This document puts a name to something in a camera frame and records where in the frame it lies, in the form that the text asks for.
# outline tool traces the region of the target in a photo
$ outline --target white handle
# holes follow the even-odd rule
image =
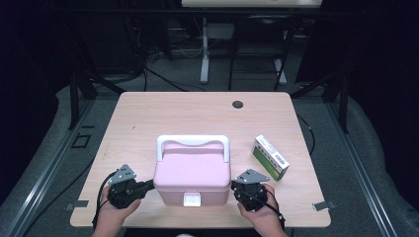
[[[224,135],[160,135],[157,137],[157,162],[163,161],[164,142],[176,141],[184,145],[203,145],[210,141],[220,141],[224,146],[224,162],[230,161],[230,142]]]

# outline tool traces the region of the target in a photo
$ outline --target hand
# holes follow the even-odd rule
[[[108,202],[109,186],[102,190],[101,208],[99,209],[98,223],[92,236],[116,236],[126,218],[141,204],[141,200],[133,201],[127,208],[118,209]]]
[[[275,194],[274,188],[269,185],[263,185],[265,189],[272,194]],[[267,203],[274,208],[280,209],[274,197],[267,192],[268,201]],[[278,216],[267,206],[262,207],[258,211],[247,211],[242,203],[237,204],[240,214],[249,220],[255,230],[263,237],[285,237],[287,234],[281,227],[281,222]]]

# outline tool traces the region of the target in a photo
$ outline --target light wood tabletop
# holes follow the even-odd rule
[[[182,0],[191,8],[319,8],[322,0]]]
[[[243,103],[241,109],[232,106]],[[286,93],[258,92],[127,92],[115,108],[79,200],[73,226],[92,226],[99,188],[106,177],[128,164],[136,180],[154,176],[159,135],[225,135],[230,140],[231,178],[251,168],[270,177],[252,155],[256,136],[263,134],[290,163],[284,177],[269,185],[286,218],[287,227],[326,227],[327,210],[312,204],[324,201],[291,98]],[[125,227],[248,228],[230,192],[224,205],[183,207],[167,205],[156,190],[147,193]]]

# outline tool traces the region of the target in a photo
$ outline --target green and white box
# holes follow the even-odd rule
[[[253,147],[253,155],[271,174],[274,180],[280,180],[287,171],[290,164],[278,152],[278,150],[263,135],[256,137]]]

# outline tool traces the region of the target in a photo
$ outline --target pink storage box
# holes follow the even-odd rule
[[[224,135],[161,135],[154,187],[167,204],[225,204],[231,185],[229,140]]]

